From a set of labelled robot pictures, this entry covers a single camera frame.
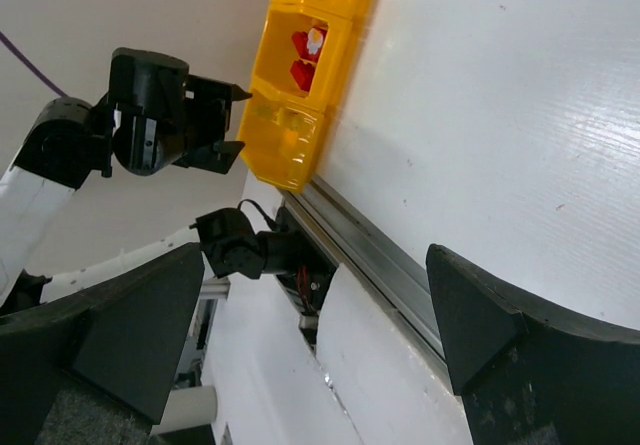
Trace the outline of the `red arched lego brick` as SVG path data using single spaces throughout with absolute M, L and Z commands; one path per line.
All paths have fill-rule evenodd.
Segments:
M 290 67 L 290 74 L 297 87 L 303 92 L 309 92 L 312 87 L 316 67 L 311 61 L 295 60 Z

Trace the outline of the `red round lego stack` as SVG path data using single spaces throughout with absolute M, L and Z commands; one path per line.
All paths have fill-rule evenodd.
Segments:
M 307 32 L 306 53 L 311 61 L 318 61 L 322 48 L 326 41 L 328 30 L 312 27 Z

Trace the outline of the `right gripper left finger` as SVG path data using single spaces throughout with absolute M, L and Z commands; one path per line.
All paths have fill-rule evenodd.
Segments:
M 172 390 L 204 264 L 182 245 L 1 319 L 4 444 L 144 444 Z

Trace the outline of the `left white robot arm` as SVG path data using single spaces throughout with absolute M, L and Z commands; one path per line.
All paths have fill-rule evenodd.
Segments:
M 77 87 L 62 85 L 66 93 L 95 104 L 106 92 L 109 55 L 93 67 L 72 59 L 62 65 Z M 47 102 L 55 98 L 11 52 L 1 45 L 1 176 Z M 244 197 L 272 214 L 282 202 L 275 188 L 248 175 L 238 160 L 226 176 L 167 167 L 147 178 L 126 172 L 114 159 L 113 177 L 95 171 L 51 222 L 39 247 L 25 267 L 32 274 L 73 272 L 120 254 L 161 241 L 188 226 L 194 218 L 232 206 Z

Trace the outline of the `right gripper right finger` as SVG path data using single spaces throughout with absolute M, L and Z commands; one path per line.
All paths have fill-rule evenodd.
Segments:
M 638 443 L 638 331 L 559 306 L 441 245 L 430 245 L 426 271 L 474 443 Z

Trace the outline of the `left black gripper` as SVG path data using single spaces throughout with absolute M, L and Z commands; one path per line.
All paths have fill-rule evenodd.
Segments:
M 119 113 L 112 150 L 135 175 L 175 165 L 226 175 L 245 147 L 226 141 L 239 85 L 189 73 L 185 61 L 126 47 L 111 57 L 108 103 Z

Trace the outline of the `red green blue lego stack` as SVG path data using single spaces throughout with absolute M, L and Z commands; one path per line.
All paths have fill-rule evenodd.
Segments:
M 292 34 L 291 39 L 299 58 L 302 60 L 308 60 L 308 34 L 304 31 L 296 31 Z

